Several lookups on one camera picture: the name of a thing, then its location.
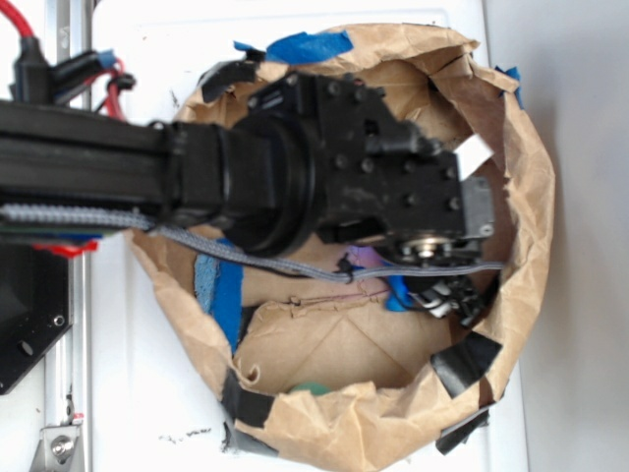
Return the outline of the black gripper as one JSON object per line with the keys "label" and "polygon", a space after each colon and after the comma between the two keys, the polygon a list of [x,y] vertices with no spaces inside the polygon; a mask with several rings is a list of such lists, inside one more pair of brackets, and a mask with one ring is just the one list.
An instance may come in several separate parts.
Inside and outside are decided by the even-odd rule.
{"label": "black gripper", "polygon": [[[373,247],[399,265],[478,263],[493,232],[485,178],[462,180],[456,155],[396,119],[380,88],[293,73],[250,99],[248,129],[268,144],[274,215],[249,252],[293,253],[312,235]],[[406,277],[413,308],[473,327],[491,302],[468,275]]]}

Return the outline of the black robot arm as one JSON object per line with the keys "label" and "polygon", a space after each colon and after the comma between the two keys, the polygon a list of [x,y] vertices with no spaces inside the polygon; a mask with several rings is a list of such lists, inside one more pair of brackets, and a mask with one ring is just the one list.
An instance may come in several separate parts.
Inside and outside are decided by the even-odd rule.
{"label": "black robot arm", "polygon": [[406,310],[472,325],[490,186],[383,96],[292,73],[228,128],[3,102],[1,239],[60,252],[134,228],[287,278],[377,278]]}

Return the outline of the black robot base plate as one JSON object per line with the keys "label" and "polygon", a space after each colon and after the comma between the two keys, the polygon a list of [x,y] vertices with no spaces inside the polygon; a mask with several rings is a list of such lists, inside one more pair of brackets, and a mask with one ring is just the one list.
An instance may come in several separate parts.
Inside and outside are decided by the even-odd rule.
{"label": "black robot base plate", "polygon": [[1,393],[10,393],[70,327],[69,263],[1,246]]}

